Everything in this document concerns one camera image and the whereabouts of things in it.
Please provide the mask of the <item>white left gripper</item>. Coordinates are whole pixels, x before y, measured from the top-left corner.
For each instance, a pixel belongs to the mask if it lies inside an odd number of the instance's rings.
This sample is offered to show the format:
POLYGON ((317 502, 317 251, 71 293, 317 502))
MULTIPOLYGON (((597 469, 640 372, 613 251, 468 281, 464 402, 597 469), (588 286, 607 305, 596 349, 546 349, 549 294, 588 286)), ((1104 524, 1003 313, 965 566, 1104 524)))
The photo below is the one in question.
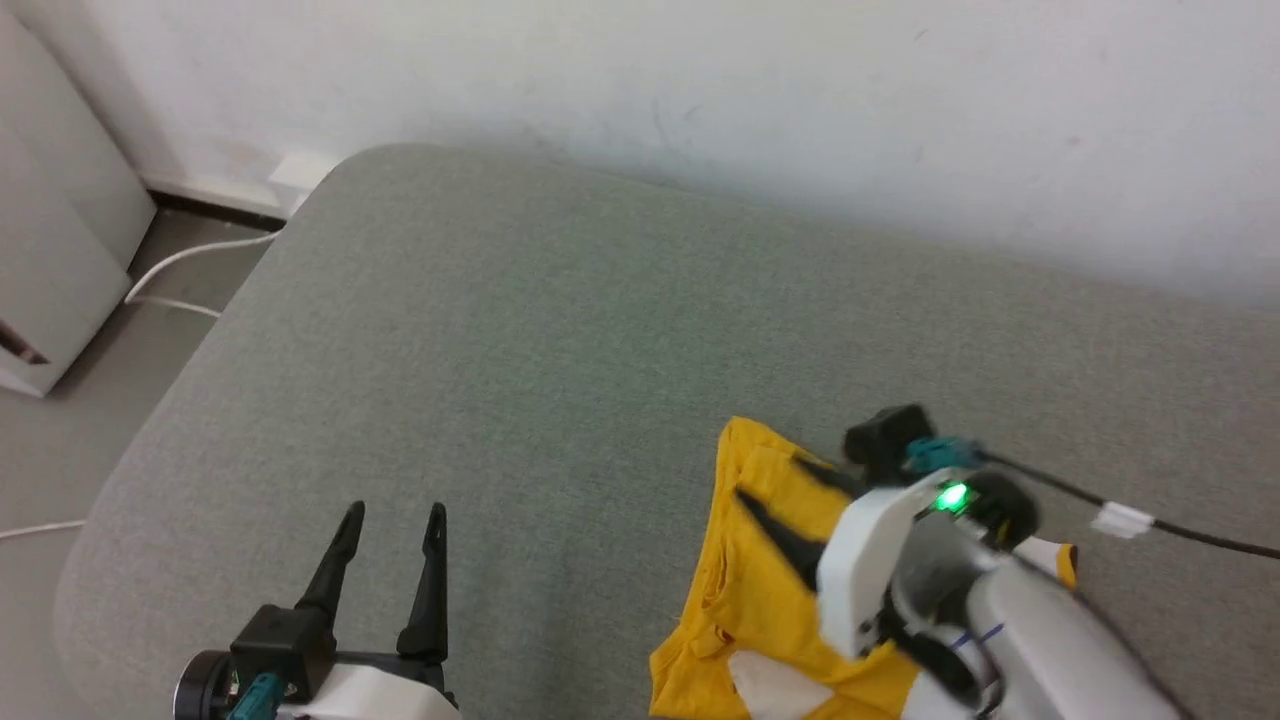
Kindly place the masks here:
MULTIPOLYGON (((346 570, 358 550, 366 505, 352 502, 340 519, 294 609, 337 615, 346 570)), ((447 510, 431 506, 422 538, 422 570, 410 620, 396 652, 404 659, 447 659, 447 510)), ((177 719, 461 719, 453 694, 443 691, 438 666, 393 669, 396 656, 343 653, 310 697, 280 673, 251 676, 230 652, 204 651, 175 684, 177 719)))

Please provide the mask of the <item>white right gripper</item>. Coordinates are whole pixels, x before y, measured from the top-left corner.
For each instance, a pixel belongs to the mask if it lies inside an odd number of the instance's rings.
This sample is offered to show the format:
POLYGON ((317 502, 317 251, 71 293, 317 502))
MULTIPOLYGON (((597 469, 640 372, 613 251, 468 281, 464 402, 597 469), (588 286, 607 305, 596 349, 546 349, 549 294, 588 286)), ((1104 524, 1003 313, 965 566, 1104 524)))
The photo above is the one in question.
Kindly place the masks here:
POLYGON ((1038 503, 1000 471, 941 469, 908 486, 876 487, 809 457, 792 464, 820 486, 855 498, 828 543, 808 539, 763 501, 736 489, 765 538, 809 592, 820 637, 860 659, 895 632, 927 635, 959 623, 957 602, 1041 527, 1038 503))

